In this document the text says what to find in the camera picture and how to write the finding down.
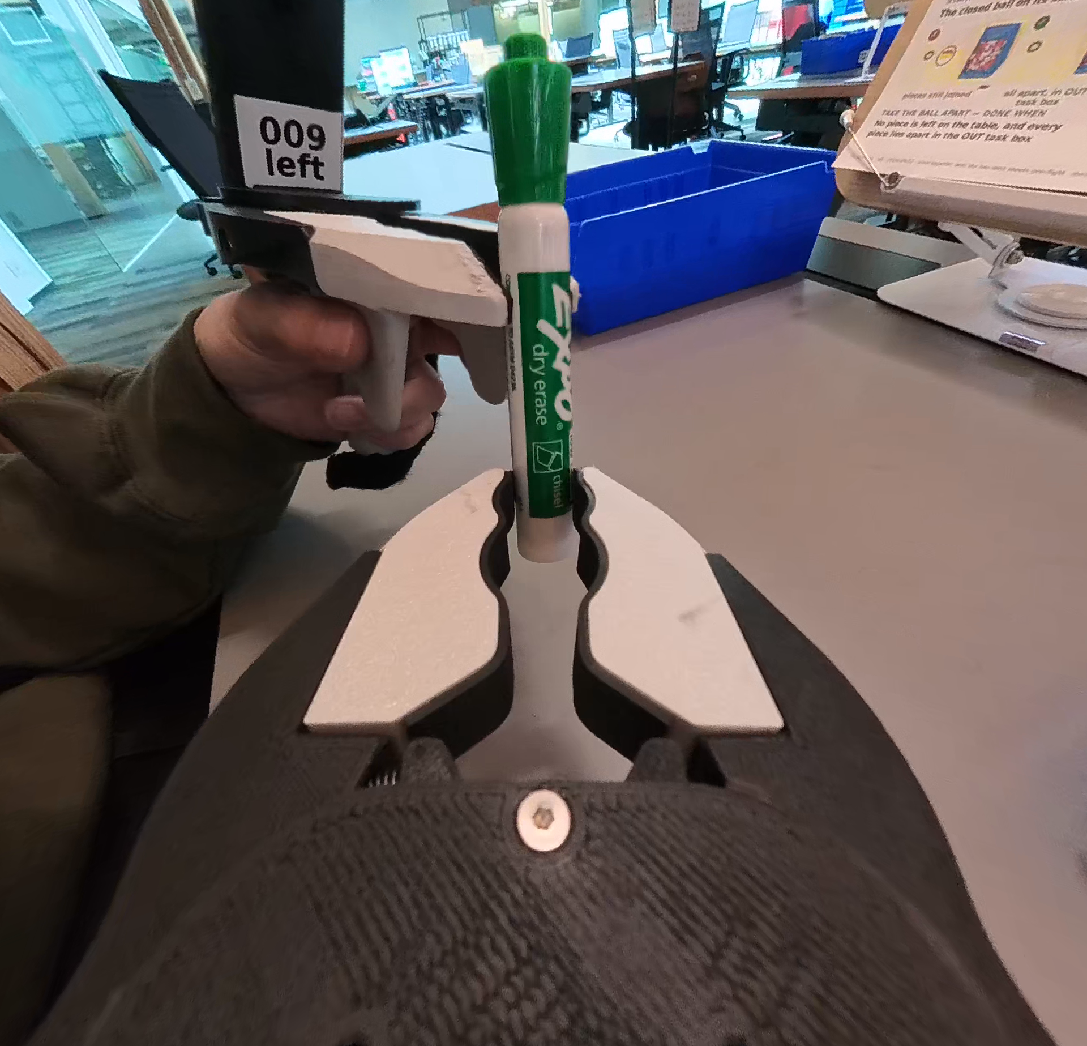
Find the white round pad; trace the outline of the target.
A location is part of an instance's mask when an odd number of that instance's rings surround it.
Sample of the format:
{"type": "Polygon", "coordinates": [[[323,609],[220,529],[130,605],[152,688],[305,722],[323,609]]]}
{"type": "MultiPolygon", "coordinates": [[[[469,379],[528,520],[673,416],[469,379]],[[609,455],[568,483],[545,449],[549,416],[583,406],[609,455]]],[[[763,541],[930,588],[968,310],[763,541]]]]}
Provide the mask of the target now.
{"type": "Polygon", "coordinates": [[[1038,326],[1086,331],[1084,284],[1045,283],[1008,288],[998,296],[997,306],[1005,314],[1038,326]]]}

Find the person's torso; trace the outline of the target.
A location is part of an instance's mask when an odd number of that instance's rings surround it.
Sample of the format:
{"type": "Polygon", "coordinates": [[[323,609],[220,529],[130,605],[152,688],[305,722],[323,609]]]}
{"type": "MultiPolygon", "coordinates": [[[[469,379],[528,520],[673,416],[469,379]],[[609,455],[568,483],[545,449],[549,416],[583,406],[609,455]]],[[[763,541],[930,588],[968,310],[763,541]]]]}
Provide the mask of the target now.
{"type": "Polygon", "coordinates": [[[211,678],[128,667],[2,693],[2,1044],[32,1036],[100,932],[211,678]]]}

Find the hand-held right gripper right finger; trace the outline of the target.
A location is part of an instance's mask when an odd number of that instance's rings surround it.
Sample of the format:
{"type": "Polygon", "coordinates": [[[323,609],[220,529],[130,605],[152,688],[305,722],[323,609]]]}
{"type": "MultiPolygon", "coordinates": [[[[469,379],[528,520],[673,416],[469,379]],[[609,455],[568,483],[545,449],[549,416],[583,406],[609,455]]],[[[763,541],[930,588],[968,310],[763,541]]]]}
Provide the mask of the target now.
{"type": "Polygon", "coordinates": [[[600,468],[575,475],[573,699],[598,740],[634,760],[648,740],[772,737],[785,720],[709,556],[600,468]]]}

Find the row of office desks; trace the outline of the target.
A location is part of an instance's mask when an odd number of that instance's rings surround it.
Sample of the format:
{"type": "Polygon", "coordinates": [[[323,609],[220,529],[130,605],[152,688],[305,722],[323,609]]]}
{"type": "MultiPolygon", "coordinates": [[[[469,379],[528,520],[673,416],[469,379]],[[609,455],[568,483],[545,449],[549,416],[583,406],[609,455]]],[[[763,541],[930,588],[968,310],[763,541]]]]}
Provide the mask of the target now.
{"type": "Polygon", "coordinates": [[[703,136],[744,139],[729,91],[750,79],[798,74],[802,41],[825,33],[804,0],[703,7],[697,32],[675,33],[661,13],[653,30],[630,36],[624,0],[346,0],[345,91],[349,116],[368,125],[410,122],[411,142],[450,139],[487,127],[482,77],[504,59],[514,33],[566,35],[549,54],[574,83],[571,138],[633,121],[637,148],[660,149],[703,136]]]}

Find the blue plastic bin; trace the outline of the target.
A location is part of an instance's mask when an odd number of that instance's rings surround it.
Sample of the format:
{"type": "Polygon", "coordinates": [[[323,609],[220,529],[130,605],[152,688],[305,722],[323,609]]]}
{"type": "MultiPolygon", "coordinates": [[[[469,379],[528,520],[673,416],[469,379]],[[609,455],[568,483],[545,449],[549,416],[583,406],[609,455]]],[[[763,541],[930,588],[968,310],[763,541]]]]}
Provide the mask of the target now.
{"type": "Polygon", "coordinates": [[[855,28],[824,33],[801,45],[799,72],[803,76],[827,76],[878,70],[901,24],[884,28],[855,28]]]}
{"type": "Polygon", "coordinates": [[[602,334],[804,271],[836,194],[835,159],[711,140],[572,173],[575,329],[602,334]]]}

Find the person's left hand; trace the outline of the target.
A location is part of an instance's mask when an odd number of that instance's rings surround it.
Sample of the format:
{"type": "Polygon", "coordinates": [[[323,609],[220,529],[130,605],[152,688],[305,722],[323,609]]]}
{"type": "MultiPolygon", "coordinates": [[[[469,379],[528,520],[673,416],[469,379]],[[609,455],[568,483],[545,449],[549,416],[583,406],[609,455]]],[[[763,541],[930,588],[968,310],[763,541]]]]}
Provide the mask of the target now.
{"type": "Polygon", "coordinates": [[[436,359],[460,357],[461,348],[451,332],[415,322],[401,418],[397,428],[380,429],[366,402],[345,388],[371,357],[367,321],[354,306],[276,281],[216,298],[195,320],[193,335],[209,373],[265,428],[299,441],[361,441],[390,454],[434,428],[446,401],[436,359]]]}

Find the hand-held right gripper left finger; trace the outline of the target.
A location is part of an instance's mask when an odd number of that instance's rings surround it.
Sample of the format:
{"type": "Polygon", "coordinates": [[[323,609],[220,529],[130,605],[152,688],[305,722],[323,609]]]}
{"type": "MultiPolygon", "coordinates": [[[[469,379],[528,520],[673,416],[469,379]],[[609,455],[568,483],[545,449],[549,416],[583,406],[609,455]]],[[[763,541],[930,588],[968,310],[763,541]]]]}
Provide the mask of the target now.
{"type": "Polygon", "coordinates": [[[346,622],[303,726],[440,740],[467,754],[507,721],[512,474],[490,469],[391,537],[346,622]]]}

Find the white tablet stand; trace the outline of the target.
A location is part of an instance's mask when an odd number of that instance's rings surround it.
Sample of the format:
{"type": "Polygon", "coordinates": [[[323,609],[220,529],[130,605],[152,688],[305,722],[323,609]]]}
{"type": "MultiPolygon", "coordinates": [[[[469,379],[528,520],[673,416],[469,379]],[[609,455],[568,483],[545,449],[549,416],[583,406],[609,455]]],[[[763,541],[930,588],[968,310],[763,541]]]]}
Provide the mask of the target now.
{"type": "Polygon", "coordinates": [[[952,234],[974,258],[889,284],[878,291],[880,301],[1085,378],[1086,331],[1035,325],[997,306],[998,296],[1008,288],[1086,285],[1085,269],[1029,259],[1019,239],[989,228],[952,223],[940,223],[939,228],[952,234]]]}

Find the person's left forearm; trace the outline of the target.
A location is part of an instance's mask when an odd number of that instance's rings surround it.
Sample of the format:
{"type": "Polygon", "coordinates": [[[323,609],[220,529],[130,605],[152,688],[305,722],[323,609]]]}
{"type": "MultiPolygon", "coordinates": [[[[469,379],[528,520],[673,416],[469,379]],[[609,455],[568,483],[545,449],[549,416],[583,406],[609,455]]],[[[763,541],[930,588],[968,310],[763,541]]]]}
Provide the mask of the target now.
{"type": "Polygon", "coordinates": [[[245,414],[198,350],[199,316],[142,369],[57,370],[2,399],[2,687],[201,614],[335,451],[245,414]]]}

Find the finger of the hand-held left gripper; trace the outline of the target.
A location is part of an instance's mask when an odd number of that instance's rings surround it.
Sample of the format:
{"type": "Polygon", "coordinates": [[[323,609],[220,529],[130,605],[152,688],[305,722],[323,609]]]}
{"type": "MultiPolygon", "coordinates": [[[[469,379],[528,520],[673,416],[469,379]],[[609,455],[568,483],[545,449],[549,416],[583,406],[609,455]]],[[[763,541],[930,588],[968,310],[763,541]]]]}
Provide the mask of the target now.
{"type": "Polygon", "coordinates": [[[510,322],[501,325],[461,324],[461,359],[473,390],[488,404],[509,398],[510,322]]]}
{"type": "Polygon", "coordinates": [[[318,291],[335,299],[433,321],[488,328],[507,324],[500,284],[468,245],[359,215],[307,214],[318,291]]]}

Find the white office desk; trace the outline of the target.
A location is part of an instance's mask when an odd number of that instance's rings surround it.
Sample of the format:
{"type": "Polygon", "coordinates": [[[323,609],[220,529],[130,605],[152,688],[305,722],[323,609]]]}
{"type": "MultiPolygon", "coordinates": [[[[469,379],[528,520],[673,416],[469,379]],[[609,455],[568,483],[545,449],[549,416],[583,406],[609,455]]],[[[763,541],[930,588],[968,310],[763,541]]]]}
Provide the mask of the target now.
{"type": "Polygon", "coordinates": [[[490,137],[474,133],[347,159],[343,194],[416,200],[426,215],[496,223],[498,195],[490,137]]]}

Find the black office chair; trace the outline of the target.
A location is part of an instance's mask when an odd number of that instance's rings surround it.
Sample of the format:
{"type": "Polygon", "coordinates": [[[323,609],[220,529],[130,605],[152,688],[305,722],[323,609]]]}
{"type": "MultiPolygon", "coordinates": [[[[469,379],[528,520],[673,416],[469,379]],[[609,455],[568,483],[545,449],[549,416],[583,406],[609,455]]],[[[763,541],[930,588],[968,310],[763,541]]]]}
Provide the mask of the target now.
{"type": "Polygon", "coordinates": [[[189,102],[170,79],[126,78],[105,70],[99,76],[143,140],[193,194],[177,207],[176,217],[211,238],[203,201],[220,199],[224,175],[209,103],[189,102]]]}

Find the green dry erase marker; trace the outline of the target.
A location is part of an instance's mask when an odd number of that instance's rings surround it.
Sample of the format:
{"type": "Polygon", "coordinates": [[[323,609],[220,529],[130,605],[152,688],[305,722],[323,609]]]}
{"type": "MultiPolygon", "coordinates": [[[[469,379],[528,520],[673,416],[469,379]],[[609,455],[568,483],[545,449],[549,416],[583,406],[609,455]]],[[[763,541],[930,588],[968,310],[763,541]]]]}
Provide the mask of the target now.
{"type": "Polygon", "coordinates": [[[537,33],[517,33],[483,80],[498,196],[515,530],[522,558],[576,552],[573,524],[575,306],[565,187],[572,74],[537,33]]]}

